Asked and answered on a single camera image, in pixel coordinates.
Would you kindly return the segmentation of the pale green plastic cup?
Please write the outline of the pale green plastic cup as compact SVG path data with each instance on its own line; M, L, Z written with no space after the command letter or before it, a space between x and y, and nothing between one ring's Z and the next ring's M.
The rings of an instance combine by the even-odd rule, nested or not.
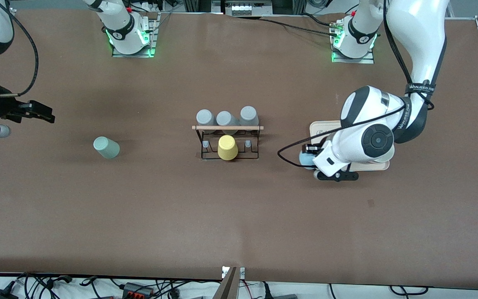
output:
M121 151L117 142L104 136L95 138L93 147L105 159L114 159Z

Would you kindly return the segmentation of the cream rectangular tray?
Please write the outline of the cream rectangular tray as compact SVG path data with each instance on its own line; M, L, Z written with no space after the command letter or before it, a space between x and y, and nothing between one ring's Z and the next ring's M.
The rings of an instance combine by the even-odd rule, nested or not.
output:
M315 121L310 125L310 136L322 134L325 131L334 130L340 127L340 121ZM390 161L386 163L370 162L355 162L351 164L350 170L353 172L375 172L387 170L390 166Z

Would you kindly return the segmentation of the grey plastic cup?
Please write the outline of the grey plastic cup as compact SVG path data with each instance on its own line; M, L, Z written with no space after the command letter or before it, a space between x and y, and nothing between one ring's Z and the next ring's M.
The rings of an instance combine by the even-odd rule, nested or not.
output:
M214 114L207 109L201 109L196 115L197 123L199 126L214 126L216 125L216 119Z
M219 126L239 126L239 120L227 110L222 110L215 117L216 122Z
M245 106L240 111L239 123L241 126L258 126L259 117L256 109L252 106Z

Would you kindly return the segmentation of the yellow plastic cup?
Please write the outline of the yellow plastic cup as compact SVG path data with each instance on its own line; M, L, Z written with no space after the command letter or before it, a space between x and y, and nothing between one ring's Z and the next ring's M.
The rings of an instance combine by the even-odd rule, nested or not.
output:
M224 161L231 161L237 157L239 149L232 135L223 135L218 140L218 157Z

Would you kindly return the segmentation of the grey power strip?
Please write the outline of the grey power strip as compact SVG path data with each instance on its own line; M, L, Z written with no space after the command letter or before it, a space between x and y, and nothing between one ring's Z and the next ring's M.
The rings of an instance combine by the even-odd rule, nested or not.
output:
M226 2L226 13L231 16L258 16L262 13L263 2Z

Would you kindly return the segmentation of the black orange connector block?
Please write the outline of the black orange connector block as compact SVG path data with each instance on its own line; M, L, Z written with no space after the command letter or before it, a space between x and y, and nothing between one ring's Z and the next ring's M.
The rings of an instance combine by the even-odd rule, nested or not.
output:
M151 299L154 290L150 286L126 283L123 288L122 299Z

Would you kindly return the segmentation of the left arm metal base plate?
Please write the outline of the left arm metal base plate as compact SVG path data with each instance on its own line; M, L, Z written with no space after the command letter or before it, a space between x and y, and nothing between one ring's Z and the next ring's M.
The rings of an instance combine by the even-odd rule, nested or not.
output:
M339 19L336 22L330 23L330 33L334 33L335 37L330 37L331 42L331 61L333 63L360 63L360 64L373 64L374 63L374 56L373 56L373 46L374 42L378 37L376 33L374 37L369 42L369 49L366 55L362 57L349 57L346 56L343 52L340 51L341 46L344 44L345 38L347 34L344 31L344 19Z

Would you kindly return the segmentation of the white post bracket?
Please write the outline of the white post bracket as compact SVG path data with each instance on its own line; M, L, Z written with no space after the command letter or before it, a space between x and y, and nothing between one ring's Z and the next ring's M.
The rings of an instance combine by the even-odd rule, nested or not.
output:
M221 278L224 279L228 273L228 271L231 269L231 267L222 267L222 275ZM239 270L237 271L239 273L240 279L245 280L245 267L239 267Z

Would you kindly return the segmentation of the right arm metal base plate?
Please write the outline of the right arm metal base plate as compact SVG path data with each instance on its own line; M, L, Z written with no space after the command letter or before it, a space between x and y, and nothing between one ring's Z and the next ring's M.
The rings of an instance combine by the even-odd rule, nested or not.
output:
M161 24L161 13L156 18L137 15L134 17L134 29L127 35L125 41L109 39L112 48L112 57L154 57L158 39L158 26Z

